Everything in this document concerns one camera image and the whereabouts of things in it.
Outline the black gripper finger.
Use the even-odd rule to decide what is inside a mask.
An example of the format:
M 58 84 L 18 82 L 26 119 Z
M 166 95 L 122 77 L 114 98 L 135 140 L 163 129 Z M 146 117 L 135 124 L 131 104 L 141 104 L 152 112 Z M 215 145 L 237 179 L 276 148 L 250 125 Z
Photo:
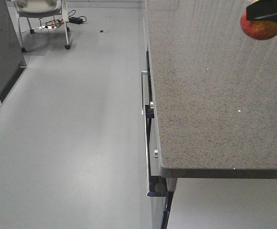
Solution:
M 246 7 L 249 21 L 271 21 L 277 23 L 277 0 L 258 0 Z

